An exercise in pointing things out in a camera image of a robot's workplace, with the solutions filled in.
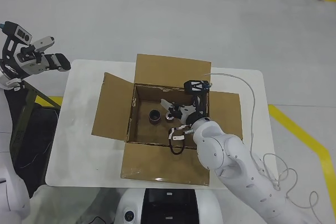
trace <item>black mount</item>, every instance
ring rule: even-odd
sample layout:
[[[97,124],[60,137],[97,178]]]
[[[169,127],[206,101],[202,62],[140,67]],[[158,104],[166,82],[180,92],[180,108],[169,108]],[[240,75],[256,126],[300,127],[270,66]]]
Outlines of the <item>black mount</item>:
[[[4,27],[2,28],[2,32],[7,35],[5,45],[2,49],[2,58],[3,58],[2,60],[4,62],[3,64],[7,64],[11,68],[13,68],[17,73],[16,74],[16,73],[10,71],[9,69],[7,69],[5,71],[6,75],[9,76],[9,78],[11,78],[11,79],[13,79],[13,78],[26,78],[26,77],[29,76],[29,74],[27,74],[24,70],[22,70],[20,68],[20,66],[18,66],[18,64],[16,63],[15,58],[14,58],[14,53],[15,53],[15,50],[16,50],[16,47],[17,47],[18,44],[28,45],[27,41],[24,42],[23,40],[19,39],[16,36],[15,32],[16,32],[16,30],[18,30],[18,27],[20,27],[18,24],[6,21],[5,24],[4,24]]]
[[[175,102],[172,103],[173,104],[173,108],[169,108],[169,113],[174,117],[174,118],[178,118],[181,119],[182,117],[182,113],[180,111],[180,108],[183,107],[183,105],[177,104]]]
[[[192,125],[200,118],[207,116],[207,93],[209,93],[210,87],[208,81],[189,80],[184,83],[184,91],[186,94],[193,95],[193,105],[196,109],[194,113],[187,117],[186,124]]]

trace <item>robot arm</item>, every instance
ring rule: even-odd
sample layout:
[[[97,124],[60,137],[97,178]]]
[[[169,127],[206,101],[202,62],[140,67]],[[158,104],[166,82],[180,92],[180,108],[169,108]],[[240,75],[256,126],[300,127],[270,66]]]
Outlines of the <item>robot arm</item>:
[[[71,66],[62,54],[44,54],[44,50],[54,44],[53,37],[30,44],[31,35],[18,24],[5,22],[0,28],[7,35],[3,59],[0,59],[0,223],[21,223],[30,213],[30,199],[11,160],[12,119],[4,90],[25,88],[21,81],[32,74],[51,69],[67,71]],[[27,47],[15,52],[17,44]]]
[[[189,83],[191,85],[184,84],[186,92],[187,86],[190,86],[188,92],[192,92],[193,84],[200,87],[197,90],[199,94],[202,93],[201,89],[207,92],[210,88],[206,81]],[[264,167],[263,163],[257,155],[251,156],[249,149],[238,136],[224,133],[216,122],[203,114],[204,109],[195,110],[196,105],[200,105],[200,108],[204,105],[196,96],[193,96],[193,100],[194,104],[187,107],[189,110],[185,110],[186,106],[176,106],[163,99],[161,104],[173,116],[178,115],[176,117],[182,124],[191,127],[185,133],[194,132],[198,158],[206,169],[214,170],[223,184],[268,224],[317,223],[298,210],[287,200],[284,193],[276,190],[276,183],[258,171],[252,157],[256,158],[259,167]]]

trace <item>black panel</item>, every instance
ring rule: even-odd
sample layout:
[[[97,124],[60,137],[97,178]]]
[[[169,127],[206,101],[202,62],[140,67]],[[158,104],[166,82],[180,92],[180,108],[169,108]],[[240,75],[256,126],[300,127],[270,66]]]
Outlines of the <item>black panel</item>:
[[[18,30],[17,30],[17,34],[18,34],[19,36],[21,36],[23,33],[24,33],[24,32],[22,32],[21,29],[18,29]]]
[[[67,58],[63,55],[63,54],[55,54],[56,58],[58,60],[58,62],[61,64],[62,68],[65,70],[70,70],[71,69],[71,65],[69,63],[69,61],[67,60]]]
[[[18,91],[4,91],[11,114],[12,131],[16,128],[22,107],[26,105],[27,92],[28,90],[25,88]],[[57,115],[59,115],[58,110],[42,108],[35,103],[21,148],[15,164],[13,164],[16,174],[24,180],[30,197],[39,186],[45,184],[46,166],[50,157],[50,145],[56,130]]]
[[[146,189],[141,224],[199,224],[195,191]]]

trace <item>white cable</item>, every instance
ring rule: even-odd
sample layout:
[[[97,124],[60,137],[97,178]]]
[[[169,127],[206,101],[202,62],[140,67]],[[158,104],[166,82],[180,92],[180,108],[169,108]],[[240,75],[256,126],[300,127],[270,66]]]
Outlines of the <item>white cable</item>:
[[[229,77],[233,77],[233,78],[237,78],[238,80],[242,80],[243,82],[245,82],[245,84],[247,84],[247,86],[250,88],[251,93],[253,94],[253,110],[251,112],[251,126],[250,126],[250,133],[251,133],[251,142],[250,142],[250,157],[253,160],[253,163],[256,167],[256,169],[258,169],[258,171],[261,170],[261,168],[259,167],[259,165],[257,164],[256,160],[253,158],[253,138],[254,138],[254,133],[253,133],[253,120],[254,120],[254,112],[255,112],[255,93],[253,88],[251,87],[251,85],[246,82],[244,79],[238,77],[238,76],[234,76],[232,74],[225,74],[225,73],[208,73],[208,74],[204,74],[203,76],[209,76],[212,74],[216,74],[219,76],[229,76]]]
[[[251,133],[251,142],[250,142],[250,157],[251,159],[253,160],[254,164],[255,164],[255,167],[256,169],[259,171],[260,174],[262,174],[260,171],[262,170],[259,165],[257,164],[256,160],[253,158],[253,138],[254,138],[254,134],[253,134],[253,120],[254,120],[254,111],[255,111],[255,93],[254,93],[254,90],[253,88],[250,86],[249,83],[247,83],[244,79],[238,77],[238,76],[234,76],[232,74],[226,74],[226,73],[208,73],[208,74],[204,74],[203,76],[209,76],[209,75],[219,75],[219,76],[229,76],[229,77],[233,77],[233,78],[237,78],[238,80],[242,80],[245,84],[247,84],[247,86],[250,88],[251,90],[251,93],[253,94],[253,110],[251,112],[251,126],[250,126],[250,133]],[[279,177],[278,177],[278,180],[276,179],[272,179],[271,176],[270,176],[270,173],[269,173],[269,169],[267,168],[267,165],[265,163],[265,156],[267,155],[272,155],[272,156],[275,156],[277,158],[279,158],[285,165],[286,169],[284,171],[281,172],[281,174],[279,174]],[[265,176],[266,178],[268,178],[270,181],[273,181],[273,182],[277,182],[278,183],[278,186],[279,186],[279,190],[280,190],[280,182],[284,181],[287,179],[288,175],[289,175],[289,170],[292,170],[295,172],[296,174],[296,180],[295,180],[295,183],[294,185],[286,192],[286,198],[293,204],[295,205],[296,207],[299,207],[299,208],[303,208],[303,209],[309,209],[311,208],[315,218],[322,224],[322,222],[320,221],[320,219],[318,218],[318,216],[316,215],[315,211],[314,211],[314,207],[317,205],[318,201],[319,201],[319,194],[316,192],[316,191],[312,191],[310,193],[310,196],[309,196],[309,203],[310,203],[310,206],[309,207],[303,207],[303,206],[299,206],[298,204],[294,203],[288,196],[289,192],[296,186],[297,184],[297,181],[298,181],[298,175],[297,175],[297,171],[293,168],[289,168],[286,164],[286,162],[279,156],[273,154],[273,153],[266,153],[264,154],[263,156],[263,165],[264,165],[264,168],[266,169],[267,171],[267,174],[268,176],[266,175],[263,175]],[[280,179],[281,178],[281,175],[284,173],[284,172],[287,172],[286,173],[286,176],[283,178],[283,179]],[[314,204],[311,203],[311,196],[312,194],[315,193],[316,194],[316,202]]]

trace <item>box flap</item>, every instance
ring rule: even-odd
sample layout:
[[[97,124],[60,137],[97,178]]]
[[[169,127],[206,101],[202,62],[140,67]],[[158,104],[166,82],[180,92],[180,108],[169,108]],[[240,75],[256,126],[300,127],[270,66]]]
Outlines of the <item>box flap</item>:
[[[183,87],[188,80],[207,80],[211,62],[158,55],[138,54],[135,83]]]
[[[223,132],[242,139],[239,94],[209,92],[209,117],[219,124]]]
[[[105,73],[92,134],[125,140],[132,104],[133,83]]]
[[[126,143],[121,178],[208,186],[209,170],[200,164],[196,150],[176,156],[168,147]]]

